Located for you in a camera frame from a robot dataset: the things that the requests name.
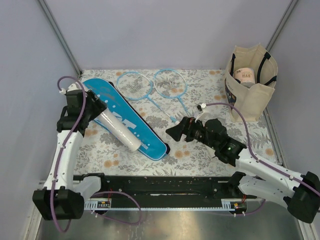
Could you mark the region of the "beige canvas tote bag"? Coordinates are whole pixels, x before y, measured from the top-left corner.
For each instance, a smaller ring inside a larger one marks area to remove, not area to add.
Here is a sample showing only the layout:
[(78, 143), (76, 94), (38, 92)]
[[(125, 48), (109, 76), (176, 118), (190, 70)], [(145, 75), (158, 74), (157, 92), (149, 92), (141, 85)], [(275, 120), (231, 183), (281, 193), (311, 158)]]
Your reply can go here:
[(236, 46), (225, 68), (224, 88), (231, 120), (240, 122), (242, 115), (248, 122), (259, 120), (275, 91), (278, 65), (261, 45), (250, 48)]

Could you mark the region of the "paper roll in tote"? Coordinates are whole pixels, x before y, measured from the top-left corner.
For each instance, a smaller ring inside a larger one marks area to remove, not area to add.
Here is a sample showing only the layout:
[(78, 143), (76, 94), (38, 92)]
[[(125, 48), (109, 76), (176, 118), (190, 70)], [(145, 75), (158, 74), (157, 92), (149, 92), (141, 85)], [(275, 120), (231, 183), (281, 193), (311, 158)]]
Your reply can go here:
[(242, 85), (254, 85), (256, 83), (255, 73), (252, 68), (242, 67), (234, 71), (233, 78), (239, 80)]

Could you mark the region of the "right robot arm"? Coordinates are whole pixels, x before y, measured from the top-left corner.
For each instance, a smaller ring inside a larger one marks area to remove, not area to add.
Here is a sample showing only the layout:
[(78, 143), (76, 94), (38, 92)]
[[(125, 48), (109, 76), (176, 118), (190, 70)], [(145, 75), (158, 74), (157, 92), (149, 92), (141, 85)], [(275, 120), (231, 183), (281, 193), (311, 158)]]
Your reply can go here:
[(184, 117), (165, 132), (176, 142), (182, 135), (186, 142), (196, 140), (214, 150), (221, 162), (255, 175), (236, 172), (227, 186), (231, 197), (256, 196), (286, 208), (302, 222), (310, 224), (315, 219), (320, 209), (320, 179), (314, 173), (302, 174), (265, 160), (250, 147), (228, 136), (218, 119), (202, 123), (194, 117)]

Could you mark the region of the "blue racket cover bag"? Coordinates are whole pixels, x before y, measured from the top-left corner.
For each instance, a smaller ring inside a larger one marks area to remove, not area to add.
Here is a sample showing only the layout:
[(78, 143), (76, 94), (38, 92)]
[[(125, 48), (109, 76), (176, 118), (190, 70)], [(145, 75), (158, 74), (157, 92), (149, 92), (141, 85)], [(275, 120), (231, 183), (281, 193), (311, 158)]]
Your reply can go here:
[(157, 135), (112, 82), (91, 78), (83, 84), (105, 101), (111, 113), (141, 141), (139, 152), (153, 161), (159, 161), (169, 154), (169, 145)]

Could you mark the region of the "blue badminton racket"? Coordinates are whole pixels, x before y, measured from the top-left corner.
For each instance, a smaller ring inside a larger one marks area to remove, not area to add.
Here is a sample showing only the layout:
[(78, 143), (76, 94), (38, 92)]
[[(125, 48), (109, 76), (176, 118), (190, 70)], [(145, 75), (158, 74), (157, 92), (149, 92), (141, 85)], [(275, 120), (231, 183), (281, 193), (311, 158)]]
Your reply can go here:
[(158, 70), (153, 76), (153, 86), (162, 97), (178, 99), (186, 114), (190, 115), (182, 100), (182, 96), (187, 92), (188, 84), (177, 70), (169, 68)]
[(149, 100), (153, 105), (167, 115), (174, 124), (178, 124), (178, 120), (168, 114), (163, 108), (150, 97), (153, 91), (153, 84), (149, 78), (137, 71), (127, 71), (121, 74), (116, 80), (118, 91), (128, 100), (140, 101), (142, 99)]

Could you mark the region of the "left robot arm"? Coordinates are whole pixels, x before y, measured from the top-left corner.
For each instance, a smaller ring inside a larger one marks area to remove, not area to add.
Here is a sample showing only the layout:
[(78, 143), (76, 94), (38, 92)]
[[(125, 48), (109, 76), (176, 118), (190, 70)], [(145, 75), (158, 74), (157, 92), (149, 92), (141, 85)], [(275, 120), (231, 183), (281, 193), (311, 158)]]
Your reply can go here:
[(109, 191), (108, 184), (101, 181), (101, 173), (85, 174), (74, 184), (74, 168), (85, 131), (107, 105), (92, 90), (68, 91), (66, 102), (57, 122), (57, 146), (49, 175), (43, 188), (32, 196), (46, 221), (80, 219), (92, 195), (102, 198)]

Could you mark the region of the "white shuttlecock tube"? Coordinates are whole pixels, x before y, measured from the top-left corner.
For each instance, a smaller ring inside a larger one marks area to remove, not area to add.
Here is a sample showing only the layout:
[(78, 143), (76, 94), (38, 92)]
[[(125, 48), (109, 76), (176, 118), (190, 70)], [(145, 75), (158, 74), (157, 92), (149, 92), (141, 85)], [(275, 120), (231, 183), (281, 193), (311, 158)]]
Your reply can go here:
[(97, 119), (132, 152), (137, 151), (141, 146), (141, 141), (108, 108)]

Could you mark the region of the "floral table mat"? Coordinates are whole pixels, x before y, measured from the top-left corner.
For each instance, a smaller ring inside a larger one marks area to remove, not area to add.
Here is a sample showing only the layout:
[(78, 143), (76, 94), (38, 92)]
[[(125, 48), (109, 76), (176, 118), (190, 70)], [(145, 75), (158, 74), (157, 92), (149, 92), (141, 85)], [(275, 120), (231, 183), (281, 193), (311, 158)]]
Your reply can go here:
[[(194, 114), (198, 104), (209, 103), (208, 110), (212, 113), (209, 119), (218, 119), (232, 138), (242, 143), (250, 142), (256, 154), (279, 163), (264, 116), (257, 122), (247, 124), (231, 121), (229, 108), (225, 106), (227, 98), (223, 70), (182, 69), (180, 74), (188, 85), (182, 101), (189, 113)], [(157, 92), (153, 92), (150, 97), (172, 117), (180, 120), (186, 115), (179, 100), (162, 98)], [(171, 119), (148, 99), (132, 101), (131, 105), (169, 145), (169, 154), (161, 160), (153, 161), (138, 151), (130, 151), (107, 130), (91, 122), (77, 154), (74, 174), (224, 177), (235, 172), (233, 166), (211, 157), (203, 144), (171, 139), (165, 132), (172, 126)]]

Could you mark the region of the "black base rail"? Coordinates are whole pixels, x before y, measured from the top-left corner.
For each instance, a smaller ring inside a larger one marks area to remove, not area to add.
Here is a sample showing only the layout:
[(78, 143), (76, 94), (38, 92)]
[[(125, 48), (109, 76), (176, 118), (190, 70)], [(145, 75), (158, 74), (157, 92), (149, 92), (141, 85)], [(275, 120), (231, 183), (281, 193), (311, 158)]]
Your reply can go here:
[(101, 180), (102, 195), (115, 211), (212, 210), (224, 208), (223, 200), (242, 200), (243, 193), (229, 184), (229, 177), (112, 176), (94, 173)]

